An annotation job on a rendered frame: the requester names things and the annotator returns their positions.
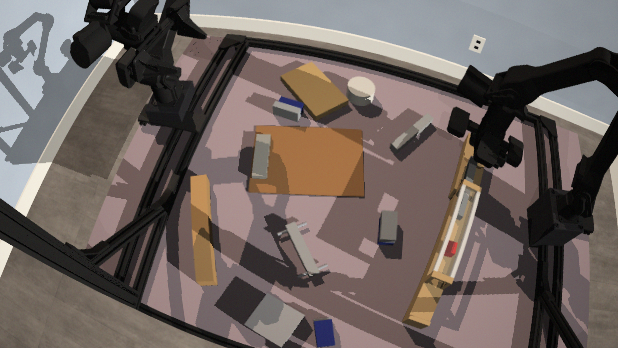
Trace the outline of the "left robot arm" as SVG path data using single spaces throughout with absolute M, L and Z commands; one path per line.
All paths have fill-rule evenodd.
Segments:
M 89 0 L 84 17 L 84 22 L 88 22 L 88 25 L 72 36 L 74 42 L 70 46 L 70 54 L 79 67 L 88 68 L 109 49 L 112 45 L 112 40 L 118 42 L 117 31 L 125 17 L 128 16 L 127 25 L 124 24 L 121 30 L 137 41 L 140 40 L 140 35 L 142 34 L 139 31 L 149 20 L 151 18 L 158 18 L 155 10 L 159 5 L 159 0 L 138 0 L 131 7 L 129 13 L 124 12 L 125 6 L 130 1 Z M 107 13 L 97 12 L 98 9 L 110 9 L 110 11 Z M 176 32 L 169 30 L 148 54 L 174 65 L 171 49 Z M 184 87 L 178 79 L 181 77 L 181 68 L 178 67 L 178 70 L 177 74 L 155 76 L 139 82 L 140 84 L 151 86 L 155 97 L 154 106 L 174 107 L 176 105 Z

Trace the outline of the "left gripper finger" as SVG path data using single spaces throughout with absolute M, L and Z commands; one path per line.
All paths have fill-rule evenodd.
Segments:
M 206 39 L 207 34 L 188 16 L 188 6 L 184 5 L 177 12 L 177 35 L 197 39 Z
M 150 56 L 144 49 L 133 60 L 136 82 L 161 75 L 177 74 L 178 68 Z

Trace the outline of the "orange-brown wooden clipboard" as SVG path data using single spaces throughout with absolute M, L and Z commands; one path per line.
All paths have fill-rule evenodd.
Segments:
M 341 128 L 256 126 L 249 192 L 348 196 L 354 174 Z

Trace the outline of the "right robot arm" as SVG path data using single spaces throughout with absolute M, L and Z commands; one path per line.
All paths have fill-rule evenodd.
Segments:
M 508 71 L 496 73 L 493 80 L 469 65 L 456 91 L 480 108 L 492 101 L 488 117 L 495 126 L 506 129 L 515 117 L 524 122 L 528 113 L 526 105 L 547 92 L 597 80 L 618 97 L 618 70 L 613 66 L 618 69 L 618 53 L 603 47 L 543 66 L 512 66 Z M 476 140 L 474 160 L 486 168 L 502 168 L 508 158 L 502 147 L 504 135 L 495 135 L 490 128 L 483 127 Z M 560 222 L 578 224 L 579 215 L 592 216 L 603 177 L 617 155 L 618 111 L 594 154 L 583 155 L 577 164 L 573 189 L 556 196 Z

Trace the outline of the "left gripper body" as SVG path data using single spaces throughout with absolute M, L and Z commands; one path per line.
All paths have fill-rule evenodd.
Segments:
M 117 40 L 119 43 L 124 45 L 124 49 L 127 51 L 115 64 L 119 82 L 123 86 L 132 88 L 136 82 L 133 60 L 139 54 L 138 52 L 142 49 L 149 52 L 151 48 L 159 42 L 159 39 L 161 39 L 169 30 L 177 31 L 176 15 L 184 5 L 188 6 L 188 16 L 190 17 L 190 0 L 175 0 L 166 9 L 166 19 L 161 23 L 161 25 L 158 23 L 157 17 L 155 19 L 151 18 L 149 22 L 139 31 L 142 32 L 139 41 L 130 38 L 123 32 L 123 30 L 121 30 L 121 27 L 126 24 L 128 16 L 124 18 L 117 31 Z M 130 50 L 128 50 L 129 48 Z M 133 50 L 133 48 L 136 49 L 136 51 Z

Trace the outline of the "orange flat bar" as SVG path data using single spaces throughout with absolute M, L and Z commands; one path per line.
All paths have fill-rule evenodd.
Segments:
M 191 220 L 196 282 L 200 286 L 218 285 L 207 175 L 191 176 Z

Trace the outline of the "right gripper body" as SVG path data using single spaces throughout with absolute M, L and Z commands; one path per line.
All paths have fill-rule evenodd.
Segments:
M 488 112 L 488 110 L 487 110 Z M 449 119 L 449 124 L 447 127 L 447 131 L 448 133 L 458 137 L 458 138 L 462 138 L 465 135 L 466 130 L 471 132 L 471 139 L 470 141 L 478 144 L 478 140 L 476 140 L 478 132 L 480 131 L 480 129 L 482 129 L 483 127 L 487 129 L 490 128 L 491 129 L 491 133 L 495 134 L 495 135 L 499 135 L 502 134 L 505 137 L 506 131 L 509 128 L 506 129 L 501 129 L 498 128 L 497 126 L 495 126 L 489 119 L 488 117 L 488 113 L 486 112 L 485 116 L 482 118 L 483 120 L 481 120 L 480 125 L 473 122 L 472 120 L 469 119 L 470 117 L 470 113 L 458 108 L 458 107 L 454 107 L 452 110 L 452 114 L 450 116 Z M 524 144 L 523 142 L 521 142 L 520 140 L 514 138 L 513 136 L 509 136 L 508 138 L 508 142 L 506 142 L 505 140 L 503 141 L 503 148 L 504 148 L 504 152 L 508 154 L 508 158 L 506 163 L 508 163 L 509 165 L 513 166 L 513 167 L 518 167 L 522 161 L 522 156 L 523 156 L 523 148 L 524 148 Z

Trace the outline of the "tan flat rectangular board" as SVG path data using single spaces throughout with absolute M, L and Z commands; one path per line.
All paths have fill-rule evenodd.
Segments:
M 315 121 L 348 105 L 346 96 L 312 63 L 280 76 Z

